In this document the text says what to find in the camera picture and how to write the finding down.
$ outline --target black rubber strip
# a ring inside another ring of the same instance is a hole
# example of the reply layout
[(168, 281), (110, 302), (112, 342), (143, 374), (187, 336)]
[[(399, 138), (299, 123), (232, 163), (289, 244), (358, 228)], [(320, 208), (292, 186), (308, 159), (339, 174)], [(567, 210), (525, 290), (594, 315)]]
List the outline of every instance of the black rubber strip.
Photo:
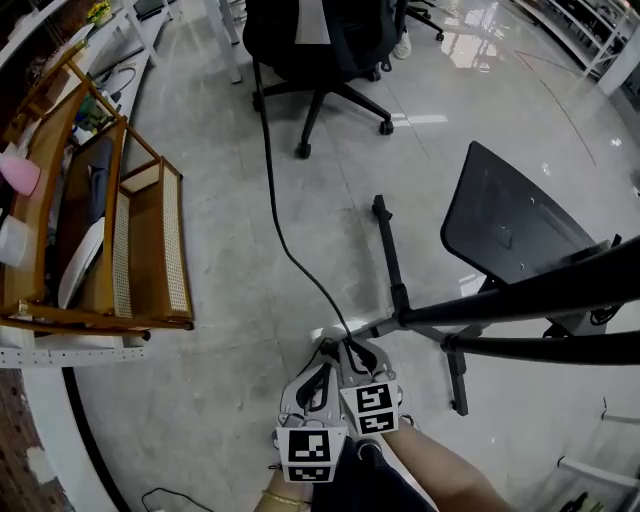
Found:
[(111, 473), (109, 473), (109, 470), (102, 459), (102, 455), (100, 454), (100, 450), (98, 449), (98, 445), (96, 444), (96, 440), (91, 433), (89, 422), (84, 414), (84, 407), (82, 406), (82, 400), (80, 399), (78, 383), (76, 382), (76, 374), (73, 368), (63, 368), (62, 376), (64, 378), (64, 384), (67, 387), (67, 395), (69, 395), (69, 403), (71, 404), (71, 410), (73, 411), (73, 416), (75, 417), (76, 425), (78, 426), (78, 432), (80, 432), (80, 437), (82, 437), (82, 442), (84, 443), (87, 453), (89, 454), (89, 459), (98, 474), (98, 478), (102, 482), (105, 491), (107, 491), (109, 498), (111, 498), (111, 501), (115, 505), (116, 510), (118, 512), (131, 512), (127, 502), (122, 497), (122, 494), (120, 494), (118, 486), (113, 481), (113, 478), (111, 478)]

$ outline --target glossy floor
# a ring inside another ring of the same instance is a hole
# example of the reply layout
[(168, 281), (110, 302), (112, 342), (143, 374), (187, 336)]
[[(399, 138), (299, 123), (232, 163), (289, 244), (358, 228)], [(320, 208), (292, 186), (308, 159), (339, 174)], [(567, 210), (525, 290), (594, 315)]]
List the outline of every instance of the glossy floor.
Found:
[[(563, 206), (596, 240), (640, 231), (632, 190), (640, 151), (597, 88), (508, 0), (440, 0), (435, 32), (414, 20), (413, 53), (358, 90), (394, 113), (395, 133), (327, 98), (312, 156), (296, 160), (309, 94), (268, 102), (278, 206), (292, 252), (363, 322), (390, 306), (370, 207), (385, 195), (414, 306), (459, 297), (477, 271), (448, 254), (439, 229), (468, 144), (478, 140)], [(106, 463), (133, 510), (157, 485), (216, 511), (247, 511), (277, 458), (270, 434), (280, 393), (311, 352), (309, 333), (337, 319), (286, 259), (272, 224), (264, 147), (251, 107), (248, 57), (232, 86), (204, 10), (182, 0), (159, 42), (133, 123), (184, 174), (184, 227), (196, 314), (193, 332), (154, 332), (180, 356), (77, 371)], [(637, 327), (624, 308), (612, 329)], [(545, 322), (498, 332), (540, 335)], [(380, 340), (423, 430), (467, 457), (520, 510), (559, 510), (584, 489), (610, 505), (622, 495), (556, 468), (562, 455), (634, 474), (640, 435), (602, 424), (602, 397), (640, 407), (633, 368), (575, 368), (468, 358), (470, 415), (449, 408), (443, 355), (409, 333)], [(157, 505), (181, 510), (178, 501)]]

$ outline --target black pants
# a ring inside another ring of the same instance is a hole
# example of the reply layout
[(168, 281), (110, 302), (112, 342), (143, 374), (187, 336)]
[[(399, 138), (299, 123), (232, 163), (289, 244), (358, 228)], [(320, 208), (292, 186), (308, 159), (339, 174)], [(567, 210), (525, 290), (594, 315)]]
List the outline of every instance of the black pants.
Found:
[(314, 485), (311, 512), (434, 512), (377, 448), (361, 455), (347, 438), (333, 482)]

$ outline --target pink cup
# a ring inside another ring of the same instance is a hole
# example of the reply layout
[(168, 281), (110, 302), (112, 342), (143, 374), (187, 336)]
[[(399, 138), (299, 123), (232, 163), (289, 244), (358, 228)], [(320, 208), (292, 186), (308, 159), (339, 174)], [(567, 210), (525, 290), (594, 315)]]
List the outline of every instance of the pink cup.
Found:
[(0, 173), (23, 196), (30, 196), (40, 179), (40, 167), (24, 158), (0, 154)]

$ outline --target chair base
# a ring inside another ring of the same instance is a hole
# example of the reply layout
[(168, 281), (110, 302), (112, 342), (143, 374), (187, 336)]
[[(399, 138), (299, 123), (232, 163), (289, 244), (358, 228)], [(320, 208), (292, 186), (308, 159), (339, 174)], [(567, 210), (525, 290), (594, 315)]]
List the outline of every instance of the chair base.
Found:
[[(343, 82), (327, 82), (327, 83), (305, 83), (305, 82), (283, 82), (281, 84), (272, 85), (264, 89), (265, 98), (267, 96), (277, 96), (279, 94), (286, 94), (289, 92), (300, 91), (313, 91), (313, 99), (311, 100), (311, 106), (309, 107), (309, 113), (304, 123), (304, 129), (302, 130), (302, 137), (300, 144), (296, 148), (296, 156), (298, 158), (307, 159), (311, 156), (311, 145), (309, 144), (309, 137), (311, 131), (315, 125), (320, 107), (327, 94), (330, 92), (342, 96), (343, 98), (367, 109), (380, 116), (383, 121), (380, 123), (379, 132), (382, 135), (391, 135), (393, 133), (393, 123), (391, 122), (391, 114), (383, 109), (377, 103), (374, 103), (364, 94), (359, 93), (352, 87), (349, 87)], [(260, 108), (260, 98), (258, 93), (253, 93), (253, 108), (257, 111)]]
[[(432, 7), (434, 7), (434, 5), (430, 2), (424, 2), (427, 5), (430, 5)], [(443, 41), (444, 40), (444, 34), (443, 34), (443, 30), (440, 26), (436, 25), (433, 21), (431, 21), (431, 14), (429, 14), (429, 11), (426, 7), (413, 7), (413, 6), (409, 6), (407, 7), (407, 16), (411, 16), (414, 20), (418, 20), (422, 23), (424, 23), (425, 25), (428, 25), (429, 27), (431, 27), (432, 29), (436, 30), (436, 40), (437, 41)]]

